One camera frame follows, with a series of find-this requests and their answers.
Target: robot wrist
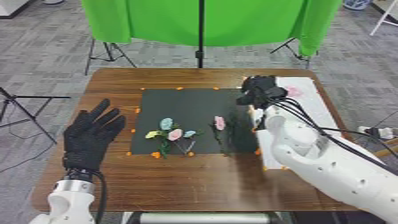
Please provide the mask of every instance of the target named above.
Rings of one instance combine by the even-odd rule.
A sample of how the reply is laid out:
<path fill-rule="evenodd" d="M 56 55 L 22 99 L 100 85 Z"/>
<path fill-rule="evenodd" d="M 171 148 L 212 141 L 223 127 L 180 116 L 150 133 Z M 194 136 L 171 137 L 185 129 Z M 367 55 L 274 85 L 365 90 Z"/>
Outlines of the robot wrist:
<path fill-rule="evenodd" d="M 72 168 L 66 171 L 65 180 L 82 180 L 93 183 L 93 172 L 88 169 Z"/>

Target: wooden table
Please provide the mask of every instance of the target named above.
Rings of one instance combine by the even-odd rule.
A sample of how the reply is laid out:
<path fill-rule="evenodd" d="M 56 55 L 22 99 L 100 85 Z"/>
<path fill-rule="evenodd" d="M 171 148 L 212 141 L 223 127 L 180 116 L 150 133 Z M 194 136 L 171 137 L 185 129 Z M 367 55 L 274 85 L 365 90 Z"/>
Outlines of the wooden table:
<path fill-rule="evenodd" d="M 128 156 L 141 88 L 232 88 L 242 76 L 311 77 L 336 123 L 342 118 L 311 71 L 292 69 L 102 69 L 93 75 L 77 111 L 91 110 L 104 98 L 121 108 L 127 129 L 111 145 L 102 171 L 109 182 L 107 211 L 326 211 L 354 210 L 303 181 L 292 171 L 264 172 L 256 155 L 198 155 L 168 160 Z M 33 204 L 49 211 L 47 196 L 65 175 L 63 143 L 36 186 Z"/>

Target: chair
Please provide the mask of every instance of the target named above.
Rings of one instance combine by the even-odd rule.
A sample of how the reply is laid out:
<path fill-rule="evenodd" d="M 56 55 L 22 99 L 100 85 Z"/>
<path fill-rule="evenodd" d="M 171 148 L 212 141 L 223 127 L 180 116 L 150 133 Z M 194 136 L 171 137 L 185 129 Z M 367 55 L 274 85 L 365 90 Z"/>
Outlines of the chair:
<path fill-rule="evenodd" d="M 374 29 L 374 31 L 372 31 L 372 33 L 370 33 L 372 36 L 375 35 L 375 32 L 377 32 L 377 30 L 379 30 L 379 27 L 381 27 L 383 23 L 388 23 L 390 25 L 398 26 L 397 23 L 393 23 L 393 22 L 390 22 L 390 21 L 386 20 L 388 15 L 390 15 L 390 13 L 391 13 L 391 10 L 393 10 L 393 8 L 395 8 L 397 3 L 398 3 L 398 0 L 395 0 L 395 2 L 391 3 L 391 6 L 390 6 L 390 8 L 388 8 L 388 11 L 386 11 L 386 13 L 384 13 L 384 15 L 383 15 L 383 18 L 381 18 L 379 22 L 377 22 L 377 27 L 375 27 L 375 29 Z"/>

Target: black mat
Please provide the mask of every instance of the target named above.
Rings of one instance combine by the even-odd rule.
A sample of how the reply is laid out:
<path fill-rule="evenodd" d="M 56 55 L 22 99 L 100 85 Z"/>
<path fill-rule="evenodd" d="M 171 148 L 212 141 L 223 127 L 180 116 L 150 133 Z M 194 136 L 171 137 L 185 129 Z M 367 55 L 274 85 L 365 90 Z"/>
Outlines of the black mat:
<path fill-rule="evenodd" d="M 160 140 L 146 139 L 150 131 L 160 130 L 160 121 L 173 118 L 184 131 L 203 131 L 196 136 L 194 152 L 221 153 L 210 124 L 216 116 L 226 119 L 228 127 L 221 132 L 223 145 L 230 152 L 255 153 L 258 140 L 253 133 L 253 122 L 248 107 L 237 106 L 239 89 L 150 89 L 143 93 L 141 114 L 136 123 L 132 153 L 150 154 L 159 151 Z M 171 154 L 182 154 L 173 144 Z"/>

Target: orange dot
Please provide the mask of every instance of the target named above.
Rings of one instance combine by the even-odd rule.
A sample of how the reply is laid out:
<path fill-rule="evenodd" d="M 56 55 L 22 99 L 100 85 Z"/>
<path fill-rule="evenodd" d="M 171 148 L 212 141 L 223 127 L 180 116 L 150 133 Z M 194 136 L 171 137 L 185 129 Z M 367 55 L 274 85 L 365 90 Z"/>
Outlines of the orange dot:
<path fill-rule="evenodd" d="M 255 154 L 260 156 L 262 155 L 262 149 L 256 150 Z"/>

